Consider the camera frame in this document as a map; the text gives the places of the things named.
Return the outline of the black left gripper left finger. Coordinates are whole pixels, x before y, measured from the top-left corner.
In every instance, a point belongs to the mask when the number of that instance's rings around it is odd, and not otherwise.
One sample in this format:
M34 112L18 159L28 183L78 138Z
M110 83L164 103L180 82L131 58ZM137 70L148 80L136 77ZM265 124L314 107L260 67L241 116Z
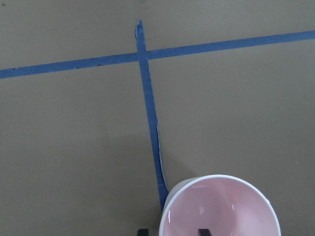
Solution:
M149 236L149 229L139 229L137 236Z

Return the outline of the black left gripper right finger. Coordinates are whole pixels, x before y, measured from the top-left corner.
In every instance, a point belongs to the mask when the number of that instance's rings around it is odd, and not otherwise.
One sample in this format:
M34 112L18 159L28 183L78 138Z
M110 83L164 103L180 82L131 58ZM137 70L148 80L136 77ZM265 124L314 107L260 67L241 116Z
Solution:
M198 229L199 236L211 236L211 232L209 229Z

